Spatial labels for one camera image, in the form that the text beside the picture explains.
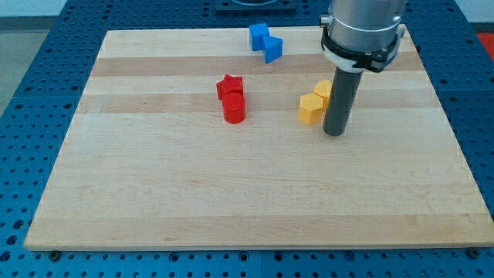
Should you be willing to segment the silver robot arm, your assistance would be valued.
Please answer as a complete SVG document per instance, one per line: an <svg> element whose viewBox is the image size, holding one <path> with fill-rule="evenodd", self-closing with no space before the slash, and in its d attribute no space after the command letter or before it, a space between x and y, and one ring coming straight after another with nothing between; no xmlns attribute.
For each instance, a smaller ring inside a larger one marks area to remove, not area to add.
<svg viewBox="0 0 494 278"><path fill-rule="evenodd" d="M332 0L322 41L356 53L389 47L406 6L405 0Z"/></svg>

